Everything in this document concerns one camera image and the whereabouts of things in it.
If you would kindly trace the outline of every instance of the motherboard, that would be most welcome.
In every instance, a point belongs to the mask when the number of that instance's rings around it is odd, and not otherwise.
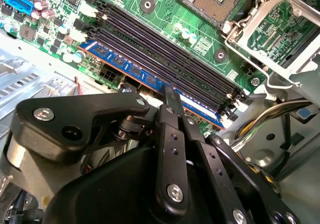
[[[320,0],[301,1],[320,8]],[[221,116],[229,117],[265,79],[223,35],[225,23],[245,18],[254,2],[0,0],[0,28],[116,91],[125,90],[126,77],[154,93],[173,87],[207,132],[223,128]],[[284,1],[260,20],[247,44],[281,65],[316,28]]]

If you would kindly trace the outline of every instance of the black plastic bracket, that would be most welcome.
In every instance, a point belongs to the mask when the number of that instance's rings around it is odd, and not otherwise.
[[[50,110],[52,119],[36,118],[35,111],[43,108]],[[27,99],[16,106],[11,131],[24,148],[70,164],[102,140],[111,122],[144,116],[149,109],[140,95],[130,92]]]
[[[187,156],[198,170],[203,195],[212,220],[217,223],[254,223],[243,207],[217,150],[206,144],[197,124],[188,116],[181,118],[186,138]]]
[[[178,113],[166,104],[158,113],[157,170],[151,209],[165,222],[177,221],[189,209],[185,137],[178,130]]]
[[[234,188],[241,190],[256,223],[299,224],[298,217],[276,193],[228,146],[222,138],[211,135],[206,143],[212,145],[228,166]]]

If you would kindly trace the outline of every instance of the blue connector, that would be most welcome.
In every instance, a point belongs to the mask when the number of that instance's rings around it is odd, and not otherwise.
[[[31,14],[34,7],[33,3],[29,0],[4,0],[9,6],[18,10],[21,13]]]

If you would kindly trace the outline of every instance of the red wire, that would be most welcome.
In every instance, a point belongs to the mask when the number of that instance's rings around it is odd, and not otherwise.
[[[79,81],[78,81],[78,77],[74,77],[74,81],[75,81],[75,84],[76,84],[76,86],[78,87],[78,92],[79,92],[79,96],[81,96],[82,95],[82,90],[81,90],[81,88],[80,88],[80,84],[79,84]]]

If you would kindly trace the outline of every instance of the silver screw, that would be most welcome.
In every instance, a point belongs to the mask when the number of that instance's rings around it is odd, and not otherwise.
[[[301,10],[299,9],[294,9],[292,11],[293,15],[295,15],[296,17],[300,17],[301,16]]]
[[[221,144],[221,141],[220,141],[220,139],[219,139],[218,137],[215,136],[215,137],[213,138],[213,140],[214,140],[214,142],[217,143],[218,145]]]
[[[257,78],[257,77],[255,77],[255,78],[253,78],[253,79],[251,80],[251,85],[252,85],[252,86],[257,87],[257,86],[259,86],[259,84],[260,84],[260,80],[259,80],[259,78]]]
[[[288,220],[289,220],[289,222],[290,222],[291,224],[297,224],[292,215],[290,215],[289,213],[287,213],[287,214],[285,214],[285,215],[286,215],[286,218],[288,218]]]
[[[234,209],[232,214],[237,224],[247,224],[247,220],[240,210]]]
[[[174,110],[172,110],[171,107],[167,107],[166,110],[167,110],[169,113],[171,113],[171,114],[174,113]]]
[[[184,199],[181,189],[176,184],[168,185],[166,192],[168,193],[168,196],[176,203],[180,203]]]
[[[188,121],[188,123],[191,124],[191,125],[195,124],[195,121],[192,120],[191,118],[188,118],[187,121]]]
[[[139,103],[140,105],[143,105],[143,106],[145,105],[145,102],[141,99],[137,99],[136,102]]]
[[[49,108],[38,108],[34,110],[33,116],[38,120],[47,122],[51,121],[55,117],[55,114]]]

